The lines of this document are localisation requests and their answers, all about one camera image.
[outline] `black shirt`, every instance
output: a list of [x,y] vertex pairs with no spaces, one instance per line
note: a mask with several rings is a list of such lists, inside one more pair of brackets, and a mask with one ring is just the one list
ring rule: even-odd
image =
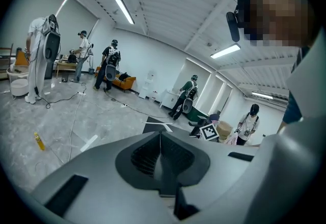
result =
[[118,49],[117,49],[117,48],[114,49],[112,46],[108,46],[108,47],[103,51],[102,55],[105,56],[105,59],[104,59],[102,65],[105,65],[105,66],[107,65],[107,64],[106,64],[106,58],[107,58],[109,55],[112,55],[112,54],[114,53],[115,50],[117,51]]

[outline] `ceiling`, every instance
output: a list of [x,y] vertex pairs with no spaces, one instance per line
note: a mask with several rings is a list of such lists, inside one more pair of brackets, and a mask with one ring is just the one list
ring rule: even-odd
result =
[[210,58],[233,44],[225,15],[234,11],[236,0],[124,0],[135,25],[128,23],[115,0],[94,1],[117,28],[146,35],[197,57],[248,97],[255,90],[287,100],[286,79],[298,48],[252,46],[241,37],[241,50],[216,60]]

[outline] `man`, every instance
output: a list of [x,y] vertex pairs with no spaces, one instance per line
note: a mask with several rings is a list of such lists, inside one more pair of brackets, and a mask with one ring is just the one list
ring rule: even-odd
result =
[[259,105],[253,104],[250,112],[241,117],[238,123],[238,138],[236,141],[237,145],[245,145],[249,140],[250,136],[257,130],[259,125]]
[[[101,65],[100,71],[98,72],[95,86],[93,86],[93,89],[95,91],[98,91],[101,86],[101,83],[105,76],[105,69],[107,66],[107,62],[108,62],[108,59],[110,58],[110,56],[117,53],[119,55],[118,61],[121,61],[120,52],[118,51],[117,46],[118,46],[118,40],[114,39],[114,40],[112,40],[111,45],[108,46],[102,53],[102,55],[103,55],[102,56],[102,65]],[[111,87],[112,87],[112,81],[106,80],[106,88],[104,88],[104,90],[108,91],[110,93]]]
[[[25,102],[30,104],[35,104],[36,100],[40,100],[41,97],[44,97],[43,87],[47,62],[43,54],[46,38],[43,34],[43,28],[49,20],[58,25],[57,19],[53,14],[45,18],[34,19],[30,24],[26,39],[26,52],[27,55],[30,55],[30,65],[28,76],[29,94],[25,96]],[[34,36],[34,44],[31,50],[32,36]]]
[[[180,91],[183,91],[182,94],[180,95],[180,97],[178,98],[175,106],[173,107],[172,111],[169,112],[169,116],[173,117],[173,120],[177,120],[180,115],[182,114],[183,112],[183,103],[186,99],[186,95],[190,92],[190,90],[193,88],[193,87],[196,87],[197,86],[197,79],[198,79],[198,76],[197,75],[193,75],[192,78],[191,78],[191,81],[188,81],[187,83],[185,83],[185,85],[180,89]],[[181,105],[181,108],[180,108],[180,111],[174,116],[174,114],[176,113],[178,107]]]
[[[283,46],[301,48],[299,65],[313,45],[320,23],[307,0],[238,0],[238,26],[251,40],[277,40]],[[302,117],[300,109],[289,94],[289,102],[279,131]]]
[[82,74],[81,72],[82,72],[83,64],[89,56],[87,53],[87,50],[88,50],[90,43],[88,42],[86,35],[87,35],[86,31],[81,31],[80,33],[78,33],[78,36],[80,36],[80,38],[81,38],[81,44],[80,44],[78,50],[71,51],[72,54],[77,54],[76,56],[78,58],[78,64],[76,66],[75,77],[74,77],[74,79],[70,80],[71,82],[74,82],[74,83],[79,83],[80,75]]

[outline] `gray floor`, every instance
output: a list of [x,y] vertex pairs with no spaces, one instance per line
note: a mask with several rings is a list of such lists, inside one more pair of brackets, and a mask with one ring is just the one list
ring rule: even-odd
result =
[[[24,190],[33,190],[42,179],[66,163],[70,147],[73,158],[95,135],[98,138],[88,149],[143,132],[147,115],[111,101],[102,89],[94,91],[94,76],[83,74],[80,81],[86,83],[86,96],[77,95],[69,101],[51,104],[50,109],[45,108],[44,100],[34,105],[25,103],[24,97],[13,100],[8,92],[9,81],[0,81],[0,162],[11,181]],[[45,81],[45,92],[50,92],[46,95],[48,101],[70,98],[84,89],[80,84],[61,83],[60,75]],[[110,95],[144,113],[165,117],[156,118],[160,121],[187,131],[192,129],[184,115],[177,121],[166,118],[168,109],[161,109],[157,103],[141,99],[135,93],[124,93],[113,87]],[[70,146],[69,134],[77,107]],[[46,145],[45,151],[39,149],[34,132],[39,133]]]

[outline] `orange sofa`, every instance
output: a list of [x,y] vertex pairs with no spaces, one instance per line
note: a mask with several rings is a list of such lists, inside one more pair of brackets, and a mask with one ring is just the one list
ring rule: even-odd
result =
[[[101,67],[96,68],[95,77],[97,77],[98,71]],[[122,88],[124,91],[129,90],[132,88],[133,82],[136,80],[136,77],[127,77],[125,80],[120,81],[118,80],[119,74],[116,74],[116,78],[112,81],[112,84]]]

